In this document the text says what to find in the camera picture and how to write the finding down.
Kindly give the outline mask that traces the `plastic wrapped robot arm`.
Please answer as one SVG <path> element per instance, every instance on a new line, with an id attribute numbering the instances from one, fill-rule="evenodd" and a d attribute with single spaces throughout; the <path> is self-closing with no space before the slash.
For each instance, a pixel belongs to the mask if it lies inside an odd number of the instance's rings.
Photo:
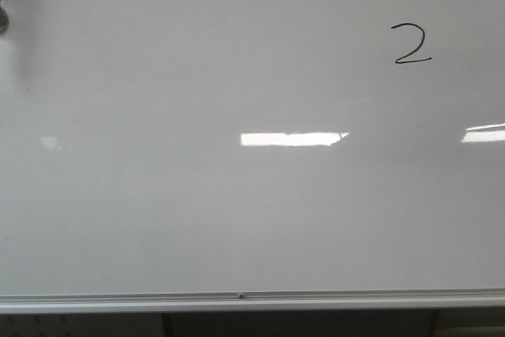
<path id="1" fill-rule="evenodd" d="M 3 5 L 0 5 L 0 34 L 6 32 L 9 26 L 9 16 Z"/>

